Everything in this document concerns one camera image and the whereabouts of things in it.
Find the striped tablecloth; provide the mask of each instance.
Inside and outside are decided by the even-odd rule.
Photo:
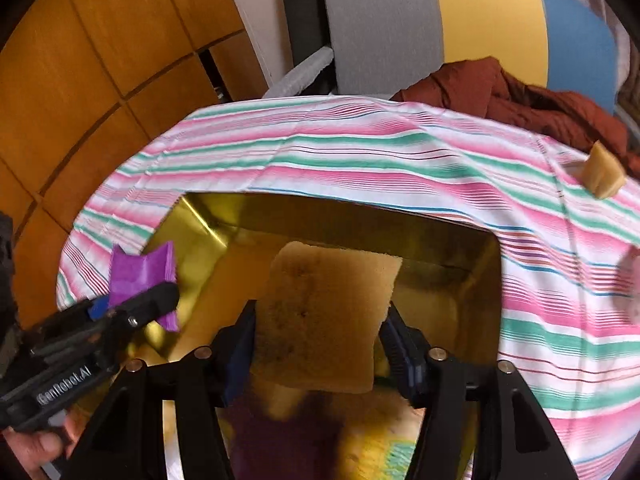
[[[492,121],[363,97],[242,102],[191,114],[116,170],[78,215],[58,303],[107,290],[113,244],[140,251],[185,192],[375,204],[495,232],[500,355],[550,417],[582,480],[607,478],[640,429],[640,326],[628,261],[640,186],[594,200],[586,156]]]

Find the pink object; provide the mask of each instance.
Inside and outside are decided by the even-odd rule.
[[[162,282],[176,282],[173,242],[167,242],[155,251],[139,256],[127,254],[119,245],[113,247],[108,308],[113,308]],[[180,330],[175,311],[157,321],[169,332]]]

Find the chair backrest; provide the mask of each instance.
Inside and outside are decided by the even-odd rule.
[[[444,60],[438,0],[325,0],[340,94],[388,94]]]
[[[443,62],[494,56],[525,83],[613,109],[613,36],[576,0],[325,1],[340,94],[389,96]]]

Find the blue panel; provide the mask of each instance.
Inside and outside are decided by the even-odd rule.
[[[543,0],[550,90],[573,90],[608,112],[616,103],[618,51],[600,18],[577,0]]]
[[[108,307],[108,296],[100,296],[99,298],[95,298],[94,304],[89,309],[89,317],[91,318],[91,321],[96,321],[104,316],[107,313]]]

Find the screw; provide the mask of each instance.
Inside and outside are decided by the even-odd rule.
[[[196,359],[209,359],[211,357],[211,348],[208,346],[201,346],[195,349],[193,355],[196,356]]]
[[[434,361],[445,361],[448,357],[448,354],[444,348],[436,347],[429,350],[429,357]]]
[[[516,367],[511,361],[498,361],[498,370],[505,374],[513,374],[516,371]]]
[[[133,359],[127,363],[125,368],[127,369],[127,372],[135,373],[142,370],[144,365],[145,363],[142,359]]]

